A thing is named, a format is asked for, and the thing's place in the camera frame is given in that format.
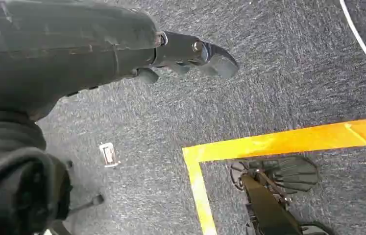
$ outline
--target yellow floor tape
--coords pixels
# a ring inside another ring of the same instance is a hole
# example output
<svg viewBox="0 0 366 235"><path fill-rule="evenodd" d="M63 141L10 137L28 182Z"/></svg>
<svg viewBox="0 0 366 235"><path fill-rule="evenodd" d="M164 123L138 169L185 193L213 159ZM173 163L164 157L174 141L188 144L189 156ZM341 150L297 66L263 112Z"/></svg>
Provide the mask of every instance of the yellow floor tape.
<svg viewBox="0 0 366 235"><path fill-rule="evenodd" d="M200 162L366 146L366 119L183 148L204 235L217 235Z"/></svg>

